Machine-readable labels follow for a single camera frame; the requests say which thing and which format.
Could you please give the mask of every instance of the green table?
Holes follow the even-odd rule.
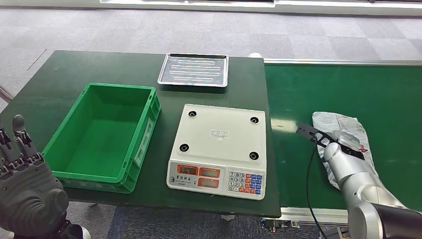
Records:
[[[280,205],[306,208],[306,170],[313,144],[295,134],[316,111],[356,117],[367,131],[375,168],[407,207],[422,211],[422,62],[264,60]],[[345,209],[315,155],[314,208]]]
[[[297,124],[311,123],[315,111],[337,112],[359,119],[367,130],[375,167],[383,183],[406,206],[422,211],[422,191],[418,185],[422,166],[418,151],[422,132],[421,62],[263,62],[233,57],[227,89],[211,94],[203,89],[169,91],[159,86],[156,80],[163,59],[164,55],[152,54],[57,51],[0,117],[4,122],[15,114],[23,114],[41,151],[86,83],[154,86],[162,112],[135,191],[122,195],[67,188],[70,198],[279,217],[280,206],[307,207],[306,166],[313,145],[295,134]],[[267,112],[268,176],[264,200],[210,197],[167,188],[167,161],[185,103]],[[345,209],[341,193],[328,183],[317,156],[310,182],[314,208]]]
[[[113,205],[279,217],[279,193],[263,60],[231,58],[228,86],[223,92],[212,93],[203,88],[177,87],[169,90],[158,85],[163,60],[164,55],[154,54],[56,51],[2,112],[1,120],[9,121],[15,114],[24,115],[29,133],[38,150],[42,151],[87,83],[153,86],[162,110],[134,192],[114,194],[66,188],[69,198]],[[266,112],[267,185],[263,200],[212,196],[167,187],[167,163],[186,103]]]

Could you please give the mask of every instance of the robotic arm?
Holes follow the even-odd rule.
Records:
[[[346,201],[352,239],[422,239],[422,214],[386,189],[359,151],[356,137],[340,131],[328,135],[305,124],[297,133],[325,148],[323,161]]]
[[[0,227],[15,239],[82,239],[82,227],[66,220],[67,194],[35,149],[23,116],[12,126],[19,156],[0,122]]]

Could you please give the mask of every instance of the metal tray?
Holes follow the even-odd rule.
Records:
[[[226,87],[228,56],[168,53],[158,83]]]

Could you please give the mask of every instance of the green plastic crate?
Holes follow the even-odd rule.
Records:
[[[154,87],[89,83],[44,158],[66,187],[131,193],[160,109]]]

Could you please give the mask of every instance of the black cable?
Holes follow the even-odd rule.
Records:
[[[314,136],[314,140],[315,140],[315,147],[312,150],[311,158],[310,158],[309,164],[308,164],[308,171],[306,172],[306,199],[308,200],[309,210],[311,211],[312,217],[314,218],[314,221],[315,221],[316,225],[318,226],[319,231],[321,232],[322,236],[325,239],[327,239],[327,236],[325,235],[324,231],[322,231],[322,228],[319,225],[317,218],[315,217],[314,211],[311,208],[311,203],[309,202],[309,171],[311,170],[311,163],[312,163],[312,159],[314,158],[315,151],[317,150],[316,146],[317,146],[317,141],[318,141],[315,136]]]

